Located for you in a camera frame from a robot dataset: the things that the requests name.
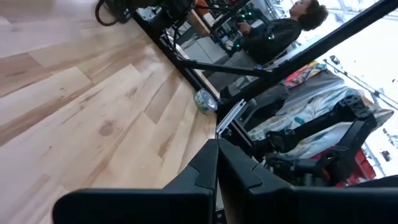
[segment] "black jacket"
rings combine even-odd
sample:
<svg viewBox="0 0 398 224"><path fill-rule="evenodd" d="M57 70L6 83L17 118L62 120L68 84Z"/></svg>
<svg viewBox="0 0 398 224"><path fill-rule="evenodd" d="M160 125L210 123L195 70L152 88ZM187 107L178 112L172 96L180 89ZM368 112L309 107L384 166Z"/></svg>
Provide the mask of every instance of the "black jacket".
<svg viewBox="0 0 398 224"><path fill-rule="evenodd" d="M265 34L265 28L259 26L251 29L243 42L243 49L258 64L270 62L274 57L283 52L301 34L299 22L293 19L276 19L274 24L273 40L269 40Z"/></svg>

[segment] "black metal frame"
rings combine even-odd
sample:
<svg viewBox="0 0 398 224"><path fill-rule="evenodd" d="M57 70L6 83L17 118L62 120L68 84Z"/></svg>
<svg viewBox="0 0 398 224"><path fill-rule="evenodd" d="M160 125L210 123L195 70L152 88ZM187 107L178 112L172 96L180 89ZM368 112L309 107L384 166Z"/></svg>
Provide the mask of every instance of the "black metal frame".
<svg viewBox="0 0 398 224"><path fill-rule="evenodd" d="M246 5L249 0L242 0L237 2L229 13L225 14L218 22L216 22L211 30L215 30L217 27L221 26L226 22L231 16L235 15L236 12ZM137 23L147 32L148 36L155 42L155 44L163 51L167 58L177 67L181 74L189 81L189 83L196 89L208 90L218 102L218 119L222 119L223 116L240 100L251 100L252 98L260 95L270 87L278 84L283 79L288 77L291 73L302 68L311 61L321 57L323 54L327 53L334 46L342 43L344 40L350 38L351 36L357 34L367 26L381 19L385 15L392 12L398 7L398 0L380 0L373 6L362 12L360 15L356 16L352 20L348 21L346 24L342 25L337 30L333 31L331 34L327 35L323 39L319 40L317 43L313 44L309 48L305 49L303 52L296 55L289 61L284 62L279 67L274 69L272 72L265 70L256 70L248 68L236 68L227 67L223 65L213 65L198 63L191 60L182 60L183 56L179 54L170 46L170 41L168 37L163 35L159 38L159 35L152 31L150 25L142 20L140 16L136 13L133 14L133 18ZM210 87L199 77L194 69L209 69L216 70L218 72L230 72L237 73L238 75L255 75L262 76L254 82L246 86L240 93L234 95L232 98L225 102L221 100L211 91ZM247 132L237 121L233 121L229 126L232 135L234 136L234 143L239 145L242 149L250 149L253 145Z"/></svg>

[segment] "black cable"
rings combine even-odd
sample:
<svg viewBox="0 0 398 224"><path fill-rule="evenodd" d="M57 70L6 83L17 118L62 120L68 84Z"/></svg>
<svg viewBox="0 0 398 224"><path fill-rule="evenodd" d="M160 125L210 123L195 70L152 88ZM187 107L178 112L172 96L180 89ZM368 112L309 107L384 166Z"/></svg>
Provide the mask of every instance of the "black cable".
<svg viewBox="0 0 398 224"><path fill-rule="evenodd" d="M118 21L115 20L113 22L104 22L100 18L100 7L105 3L105 0L99 0L97 5L95 6L95 19L102 25L102 26L113 26L115 25Z"/></svg>

